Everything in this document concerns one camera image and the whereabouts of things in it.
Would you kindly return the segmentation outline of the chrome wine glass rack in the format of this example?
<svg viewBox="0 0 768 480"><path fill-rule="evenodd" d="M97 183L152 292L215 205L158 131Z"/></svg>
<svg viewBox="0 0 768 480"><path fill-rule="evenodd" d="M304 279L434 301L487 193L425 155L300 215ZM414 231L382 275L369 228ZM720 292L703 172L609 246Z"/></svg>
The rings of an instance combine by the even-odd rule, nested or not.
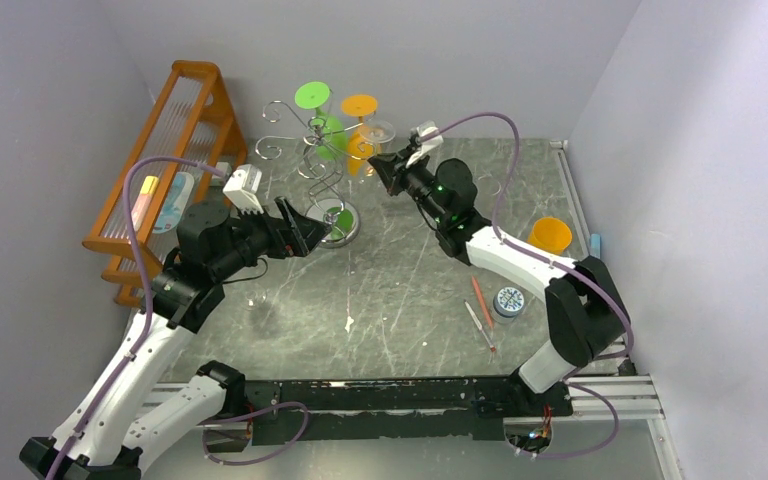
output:
<svg viewBox="0 0 768 480"><path fill-rule="evenodd" d="M308 127L308 121L293 109L289 104L281 100L273 100L262 109L261 116L269 123L277 123L281 120L281 109L285 109L298 120L306 132L300 138L304 143L301 161L297 167L297 173L311 182L307 190L310 206L306 212L308 217L322 220L331 227L331 233L321 242L326 249L344 247L352 242L360 231L360 214L349 203L345 196L338 190L338 185L344 178L347 155L344 160L321 159L316 151L315 140L312 131ZM346 135L357 126L356 123L344 127Z"/></svg>

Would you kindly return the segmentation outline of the clear wine glass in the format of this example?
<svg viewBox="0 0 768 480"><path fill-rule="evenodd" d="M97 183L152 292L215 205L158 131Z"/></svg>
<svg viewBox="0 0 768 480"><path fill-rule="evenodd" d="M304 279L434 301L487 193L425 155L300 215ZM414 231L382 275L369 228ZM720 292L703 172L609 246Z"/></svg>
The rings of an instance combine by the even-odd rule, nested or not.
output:
<svg viewBox="0 0 768 480"><path fill-rule="evenodd" d="M390 143L396 137L395 127L385 120L366 121L357 128L357 133L360 136L359 157L365 161L375 155L386 153Z"/></svg>
<svg viewBox="0 0 768 480"><path fill-rule="evenodd" d="M255 311L268 304L268 291L262 288L252 287L245 291L244 307L246 310Z"/></svg>
<svg viewBox="0 0 768 480"><path fill-rule="evenodd" d="M501 192L501 183L493 175L484 174L475 180L478 193L486 197L496 197Z"/></svg>

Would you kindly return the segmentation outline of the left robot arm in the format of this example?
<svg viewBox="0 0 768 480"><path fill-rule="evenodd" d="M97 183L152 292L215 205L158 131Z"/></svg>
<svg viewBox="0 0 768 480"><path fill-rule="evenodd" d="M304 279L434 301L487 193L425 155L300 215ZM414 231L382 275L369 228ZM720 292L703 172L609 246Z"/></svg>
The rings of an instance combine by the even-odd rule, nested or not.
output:
<svg viewBox="0 0 768 480"><path fill-rule="evenodd" d="M183 390L138 412L161 374L225 297L224 285L262 257L309 255L330 226L296 211L239 217L221 201L190 205L176 228L177 248L150 283L142 309L114 358L78 408L48 437L32 437L20 461L39 479L139 479L204 420L245 415L245 376L218 361L201 366Z"/></svg>

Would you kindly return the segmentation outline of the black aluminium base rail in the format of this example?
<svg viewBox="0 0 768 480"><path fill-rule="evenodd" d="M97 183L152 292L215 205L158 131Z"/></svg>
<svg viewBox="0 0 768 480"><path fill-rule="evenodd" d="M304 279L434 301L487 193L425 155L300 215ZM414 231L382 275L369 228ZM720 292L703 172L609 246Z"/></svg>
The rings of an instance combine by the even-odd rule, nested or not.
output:
<svg viewBox="0 0 768 480"><path fill-rule="evenodd" d="M242 396L199 425L227 439L248 431L256 446L437 437L545 446L557 428L576 421L613 429L662 413L643 376L576 377L542 394L507 376L249 380Z"/></svg>

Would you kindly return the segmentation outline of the orange wooden rack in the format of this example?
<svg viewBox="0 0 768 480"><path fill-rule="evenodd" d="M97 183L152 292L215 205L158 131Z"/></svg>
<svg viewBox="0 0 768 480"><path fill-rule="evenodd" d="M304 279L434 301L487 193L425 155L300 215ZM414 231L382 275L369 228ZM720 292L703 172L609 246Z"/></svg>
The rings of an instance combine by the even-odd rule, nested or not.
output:
<svg viewBox="0 0 768 480"><path fill-rule="evenodd" d="M159 162L140 168L129 185L122 178L116 180L82 242L90 251L109 255L102 278L118 286L116 304L136 308L142 295L126 224L143 179L149 175L159 178L147 216L136 231L138 254L148 272L156 274L177 244L176 227L163 234L152 233L176 173L188 172L194 177L189 206L206 196L213 179L201 165L215 167L224 161L235 168L245 162L247 154L219 67L206 61L175 61L122 170L128 172L137 161L148 157L157 156Z"/></svg>

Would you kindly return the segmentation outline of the blue patterned round tin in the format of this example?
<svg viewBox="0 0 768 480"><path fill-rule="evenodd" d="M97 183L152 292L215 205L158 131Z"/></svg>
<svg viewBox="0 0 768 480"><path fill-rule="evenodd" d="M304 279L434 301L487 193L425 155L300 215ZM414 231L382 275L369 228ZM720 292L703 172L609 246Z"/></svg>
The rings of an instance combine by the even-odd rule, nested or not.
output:
<svg viewBox="0 0 768 480"><path fill-rule="evenodd" d="M498 322L511 324L524 311L524 294L513 286L502 287L493 297L492 305Z"/></svg>

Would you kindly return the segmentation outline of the green plastic wine glass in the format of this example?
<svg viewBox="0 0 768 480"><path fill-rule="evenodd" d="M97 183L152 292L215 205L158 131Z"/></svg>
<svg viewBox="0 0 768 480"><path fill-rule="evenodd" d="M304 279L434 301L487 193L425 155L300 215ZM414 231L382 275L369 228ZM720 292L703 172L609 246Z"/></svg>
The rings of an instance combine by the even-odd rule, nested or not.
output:
<svg viewBox="0 0 768 480"><path fill-rule="evenodd" d="M330 87L322 81L307 82L296 90L294 101L300 109L313 112L308 127L317 155L323 160L344 160L348 139L342 122L331 112Z"/></svg>

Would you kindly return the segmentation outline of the light blue flat package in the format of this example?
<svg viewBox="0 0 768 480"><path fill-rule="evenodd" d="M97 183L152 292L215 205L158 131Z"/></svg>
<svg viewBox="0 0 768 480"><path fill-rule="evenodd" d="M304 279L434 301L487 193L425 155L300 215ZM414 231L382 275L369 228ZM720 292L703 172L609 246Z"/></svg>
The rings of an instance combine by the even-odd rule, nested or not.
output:
<svg viewBox="0 0 768 480"><path fill-rule="evenodd" d="M153 234L166 233L178 225L187 208L194 184L192 174L182 171L176 173L153 226Z"/></svg>

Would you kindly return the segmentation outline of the white red pen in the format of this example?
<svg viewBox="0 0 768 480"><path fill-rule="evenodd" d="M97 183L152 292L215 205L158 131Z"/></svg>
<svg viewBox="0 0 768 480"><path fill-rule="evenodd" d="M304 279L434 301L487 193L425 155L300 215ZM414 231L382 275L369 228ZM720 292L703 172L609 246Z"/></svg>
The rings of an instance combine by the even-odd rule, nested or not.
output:
<svg viewBox="0 0 768 480"><path fill-rule="evenodd" d="M493 343L490 335L487 333L484 325L478 319L478 316L477 316L476 312L474 311L474 309L472 308L472 306L469 304L468 301L464 301L464 306L465 306L467 312L469 313L470 318L473 321L473 323L474 323L476 329L478 330L479 334L481 335L481 337L483 338L483 340L487 344L487 347L488 347L489 351L495 353L497 351L496 346Z"/></svg>

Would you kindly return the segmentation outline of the yellow highlighter marker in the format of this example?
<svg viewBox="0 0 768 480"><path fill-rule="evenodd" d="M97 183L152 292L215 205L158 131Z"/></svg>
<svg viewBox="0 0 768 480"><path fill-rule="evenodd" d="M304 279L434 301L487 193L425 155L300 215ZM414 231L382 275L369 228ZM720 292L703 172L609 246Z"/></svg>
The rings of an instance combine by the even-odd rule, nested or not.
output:
<svg viewBox="0 0 768 480"><path fill-rule="evenodd" d="M154 193L157 190L159 178L157 176L146 176L138 191L137 197L130 210L130 219L134 230L138 231L147 216Z"/></svg>

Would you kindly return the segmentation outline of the small white red box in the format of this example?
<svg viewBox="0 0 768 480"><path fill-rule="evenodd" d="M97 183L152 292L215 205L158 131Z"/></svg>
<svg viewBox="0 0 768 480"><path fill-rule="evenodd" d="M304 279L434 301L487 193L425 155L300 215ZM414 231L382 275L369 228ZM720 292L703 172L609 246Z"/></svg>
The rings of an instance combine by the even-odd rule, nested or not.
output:
<svg viewBox="0 0 768 480"><path fill-rule="evenodd" d="M219 161L215 165L215 168L218 171L218 174L215 174L214 177L217 179L226 179L232 172L231 164L224 161Z"/></svg>

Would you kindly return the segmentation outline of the orange plastic wine glass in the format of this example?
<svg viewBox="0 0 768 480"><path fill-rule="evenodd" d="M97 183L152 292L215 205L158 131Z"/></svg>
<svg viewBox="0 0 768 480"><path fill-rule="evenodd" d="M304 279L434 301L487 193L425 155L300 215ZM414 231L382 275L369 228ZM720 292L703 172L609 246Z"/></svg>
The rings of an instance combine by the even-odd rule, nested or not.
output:
<svg viewBox="0 0 768 480"><path fill-rule="evenodd" d="M374 117L377 107L378 100L369 94L353 94L341 102L341 112L357 120L347 144L347 171L351 176L357 176L367 166L367 159L378 152L378 145L366 138L370 132L366 121Z"/></svg>

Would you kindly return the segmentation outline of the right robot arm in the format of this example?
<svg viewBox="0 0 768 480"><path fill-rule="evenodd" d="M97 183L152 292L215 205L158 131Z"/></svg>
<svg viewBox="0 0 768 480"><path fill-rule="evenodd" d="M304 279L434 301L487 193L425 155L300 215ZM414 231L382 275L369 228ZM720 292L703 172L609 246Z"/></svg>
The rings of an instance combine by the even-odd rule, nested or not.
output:
<svg viewBox="0 0 768 480"><path fill-rule="evenodd" d="M403 154L369 161L391 196L406 193L427 217L444 253L500 275L543 300L548 340L516 371L509 389L513 408L536 413L548 390L596 360L626 334L630 319L606 265L588 256L572 260L540 250L494 227L476 208L478 188L459 159L436 171L427 158Z"/></svg>

